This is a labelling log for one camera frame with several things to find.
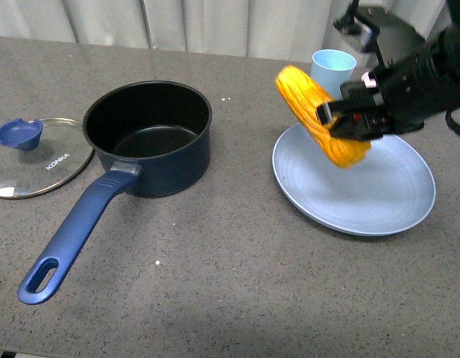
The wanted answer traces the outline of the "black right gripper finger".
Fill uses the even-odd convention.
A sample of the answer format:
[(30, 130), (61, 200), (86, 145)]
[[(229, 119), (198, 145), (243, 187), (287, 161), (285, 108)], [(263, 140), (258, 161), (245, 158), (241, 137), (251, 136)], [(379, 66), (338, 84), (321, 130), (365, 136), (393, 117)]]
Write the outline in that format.
[(371, 141), (396, 134), (389, 117), (377, 111), (335, 113), (330, 119), (330, 135), (339, 139)]
[(377, 124), (381, 120), (374, 97), (325, 102), (317, 107), (315, 113), (322, 125), (334, 122), (334, 117), (347, 117), (347, 121), (354, 124), (362, 123), (362, 120), (374, 120)]

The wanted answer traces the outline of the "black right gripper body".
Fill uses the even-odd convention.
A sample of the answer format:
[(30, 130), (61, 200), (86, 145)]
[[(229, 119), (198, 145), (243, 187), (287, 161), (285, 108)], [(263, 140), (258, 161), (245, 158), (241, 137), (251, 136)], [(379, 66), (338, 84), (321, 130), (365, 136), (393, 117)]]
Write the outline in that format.
[(451, 45), (427, 45), (391, 67), (376, 67), (366, 81), (343, 84), (341, 93), (343, 100), (374, 97), (396, 134), (418, 131), (429, 117), (459, 108), (459, 55)]

